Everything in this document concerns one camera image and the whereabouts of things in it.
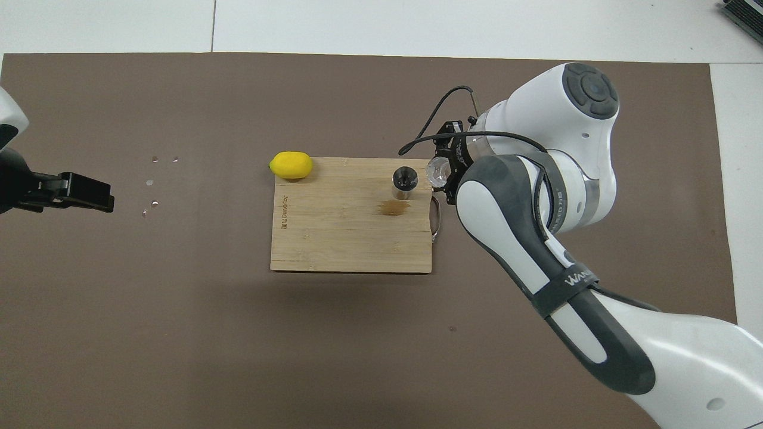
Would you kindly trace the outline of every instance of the white floor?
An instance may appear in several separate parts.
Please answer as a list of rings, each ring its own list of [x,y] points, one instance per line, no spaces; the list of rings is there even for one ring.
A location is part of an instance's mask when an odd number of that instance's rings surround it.
[[[710,63],[737,315],[763,339],[763,45],[718,2],[0,0],[0,66],[2,53],[212,50]]]

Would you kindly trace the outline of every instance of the velcro strap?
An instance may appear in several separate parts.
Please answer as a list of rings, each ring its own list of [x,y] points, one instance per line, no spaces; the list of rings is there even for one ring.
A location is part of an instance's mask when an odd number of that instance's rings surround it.
[[[598,281],[599,278],[588,267],[576,263],[551,279],[533,295],[530,301],[540,317],[545,319],[573,296],[595,285]]]

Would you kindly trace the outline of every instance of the cable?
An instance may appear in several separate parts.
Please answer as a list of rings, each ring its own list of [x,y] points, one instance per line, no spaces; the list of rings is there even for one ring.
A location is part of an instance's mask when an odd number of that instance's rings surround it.
[[[496,136],[496,137],[509,137],[513,139],[517,139],[520,141],[523,141],[527,144],[529,144],[532,147],[535,147],[537,150],[540,150],[541,152],[548,152],[543,145],[536,142],[535,140],[525,137],[520,134],[514,134],[514,133],[506,133],[503,131],[462,131],[460,133],[442,133],[442,134],[434,134],[431,136],[426,137],[417,137],[415,140],[412,140],[405,144],[399,151],[398,155],[403,156],[406,153],[408,153],[409,150],[413,149],[414,146],[416,146],[418,143],[421,143],[422,141],[427,140],[439,140],[441,138],[454,138],[454,137],[470,137],[470,136]]]
[[[443,105],[443,103],[445,102],[445,100],[446,100],[446,99],[447,99],[447,98],[448,98],[448,97],[449,97],[449,96],[450,96],[452,93],[454,93],[454,92],[456,92],[456,91],[458,91],[458,90],[460,90],[460,89],[464,89],[464,90],[466,90],[466,91],[468,91],[468,92],[469,92],[470,96],[472,97],[472,104],[473,104],[473,105],[474,105],[474,107],[475,107],[475,113],[477,114],[477,116],[479,116],[479,107],[478,107],[478,104],[477,104],[477,98],[476,98],[476,96],[475,96],[475,91],[474,91],[474,89],[471,89],[471,88],[469,88],[469,87],[468,87],[468,86],[466,86],[466,85],[459,85],[459,86],[456,86],[455,88],[451,88],[451,89],[450,89],[448,92],[446,92],[446,93],[445,93],[445,95],[443,95],[443,97],[442,97],[442,98],[439,100],[439,103],[437,103],[437,105],[434,107],[434,110],[432,110],[432,114],[429,116],[429,119],[427,119],[427,122],[424,124],[423,128],[421,128],[421,131],[419,131],[419,134],[416,136],[416,138],[419,138],[419,137],[421,137],[421,136],[423,136],[423,135],[424,135],[424,131],[426,131],[426,130],[427,130],[427,128],[430,126],[430,124],[432,124],[432,120],[434,119],[434,115],[437,115],[437,111],[438,111],[438,110],[439,110],[439,108],[440,108],[440,107]]]

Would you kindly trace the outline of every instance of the brand logo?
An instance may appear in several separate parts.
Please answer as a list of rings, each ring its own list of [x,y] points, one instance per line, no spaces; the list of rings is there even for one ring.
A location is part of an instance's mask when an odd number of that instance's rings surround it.
[[[287,228],[287,212],[288,212],[288,196],[284,195],[284,199],[281,201],[281,229]]]
[[[565,283],[567,283],[570,286],[574,286],[574,285],[577,285],[581,280],[585,280],[592,275],[593,273],[589,269],[586,269],[585,271],[580,271],[579,273],[575,273],[575,274],[571,274],[567,276]]]

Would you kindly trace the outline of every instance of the brown mat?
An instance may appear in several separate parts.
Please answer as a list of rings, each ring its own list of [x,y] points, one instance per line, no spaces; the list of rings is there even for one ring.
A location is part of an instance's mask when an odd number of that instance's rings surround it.
[[[116,210],[0,216],[0,426],[656,427],[453,207],[432,274],[269,270],[273,154],[391,157],[450,87],[487,108],[557,63],[6,55],[31,120],[13,148],[33,171],[111,183]],[[619,193],[561,242],[612,290],[734,321],[708,65],[594,65],[621,96]],[[433,126],[470,113],[455,94]]]

